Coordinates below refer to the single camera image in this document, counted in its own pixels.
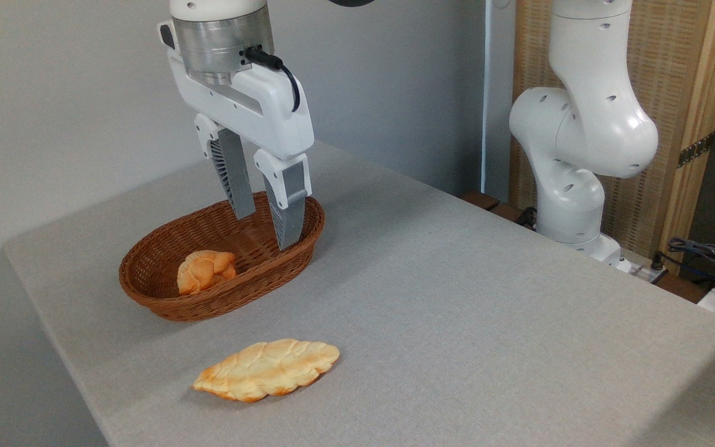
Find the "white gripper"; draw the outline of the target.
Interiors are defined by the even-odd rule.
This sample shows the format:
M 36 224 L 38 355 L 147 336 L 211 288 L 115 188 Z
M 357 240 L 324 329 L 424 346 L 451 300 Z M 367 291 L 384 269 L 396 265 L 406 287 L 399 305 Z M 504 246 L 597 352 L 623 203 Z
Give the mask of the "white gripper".
M 157 29 L 179 93 L 199 113 L 202 152 L 238 220 L 256 211 L 240 136 L 261 148 L 254 162 L 284 251 L 300 240 L 312 194 L 304 152 L 314 133 L 304 89 L 273 56 L 270 23 L 162 22 Z

